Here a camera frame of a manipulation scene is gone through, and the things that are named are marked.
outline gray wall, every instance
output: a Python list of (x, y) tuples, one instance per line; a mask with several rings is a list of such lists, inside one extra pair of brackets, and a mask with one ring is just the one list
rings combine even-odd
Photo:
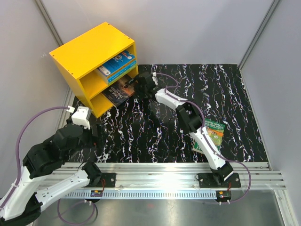
[(281, 170), (301, 223), (301, 1), (283, 0), (242, 75), (273, 169)]
[(136, 41), (140, 64), (238, 64), (272, 2), (42, 1), (63, 42), (107, 21)]
[[(16, 178), (15, 145), (37, 112), (63, 104), (67, 84), (48, 52), (57, 48), (33, 0), (2, 0), (0, 7), (0, 197)], [(21, 158), (55, 131), (59, 111), (46, 113), (21, 140)]]

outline black mount bracket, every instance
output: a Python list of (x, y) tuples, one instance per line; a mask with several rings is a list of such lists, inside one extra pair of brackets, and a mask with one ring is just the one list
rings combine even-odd
[(105, 180), (105, 188), (107, 187), (115, 187), (116, 184), (116, 173), (102, 173), (102, 176), (100, 180), (97, 182), (96, 185), (87, 185), (86, 187), (102, 187), (103, 184), (101, 183), (101, 180)]
[(226, 181), (218, 184), (214, 178), (213, 173), (198, 173), (196, 175), (200, 188), (229, 188), (229, 183), (231, 182), (231, 187), (240, 188), (241, 183), (238, 173), (233, 173)]

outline yellow shelf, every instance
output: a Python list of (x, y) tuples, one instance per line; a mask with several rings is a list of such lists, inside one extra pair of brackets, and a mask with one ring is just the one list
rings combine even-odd
[(125, 74), (135, 77), (138, 66), (109, 85), (93, 70), (125, 49), (135, 55), (137, 61), (135, 41), (104, 22), (51, 51), (50, 55), (74, 94), (99, 117), (113, 106), (101, 92)]
[(102, 94), (98, 94), (91, 100), (94, 106), (93, 114), (98, 118), (114, 105)]
[(89, 99), (92, 99), (95, 97), (97, 94), (101, 93), (104, 91), (106, 88), (108, 88), (111, 84), (116, 82), (118, 79), (122, 78), (124, 75), (130, 73), (132, 70), (136, 70), (136, 67), (134, 68), (129, 68), (127, 71), (125, 71), (122, 75), (117, 77), (115, 80), (107, 84), (102, 80), (101, 77), (97, 75), (95, 71), (91, 71), (89, 74), (84, 76), (83, 78), (80, 79), (80, 82), (86, 91), (86, 94)]
[(75, 79), (80, 79), (134, 43), (133, 39), (104, 22), (51, 51), (50, 55)]

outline book cover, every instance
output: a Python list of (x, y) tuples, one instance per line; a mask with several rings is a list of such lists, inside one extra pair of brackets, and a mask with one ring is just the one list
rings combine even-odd
[(97, 68), (106, 78), (112, 77), (120, 68), (132, 63), (135, 56), (124, 50)]
[(134, 93), (134, 84), (124, 88), (127, 81), (131, 80), (127, 74), (106, 88), (102, 94), (108, 98), (116, 107), (122, 104)]
[(112, 77), (110, 77), (108, 79), (109, 83), (113, 80), (115, 80), (117, 77), (121, 76), (125, 71), (129, 70), (129, 69), (133, 69), (134, 67), (136, 67), (136, 61), (133, 61), (132, 63), (130, 63), (129, 65), (127, 65), (126, 67), (122, 68), (119, 72), (115, 73)]
[[(205, 126), (209, 137), (212, 139), (217, 149), (220, 150), (222, 144), (222, 137), (224, 135), (225, 125), (215, 121), (211, 121), (209, 119), (205, 119)], [(202, 149), (200, 148), (200, 146), (196, 141), (194, 141), (192, 150), (203, 153)]]

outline green book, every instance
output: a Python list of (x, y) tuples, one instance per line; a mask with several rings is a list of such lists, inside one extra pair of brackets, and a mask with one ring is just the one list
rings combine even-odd
[[(224, 135), (225, 125), (215, 121), (211, 121), (209, 119), (205, 119), (205, 126), (209, 137), (212, 139), (217, 149), (220, 150), (222, 144), (222, 137)], [(197, 144), (196, 141), (194, 141), (192, 150), (203, 154), (201, 147)]]

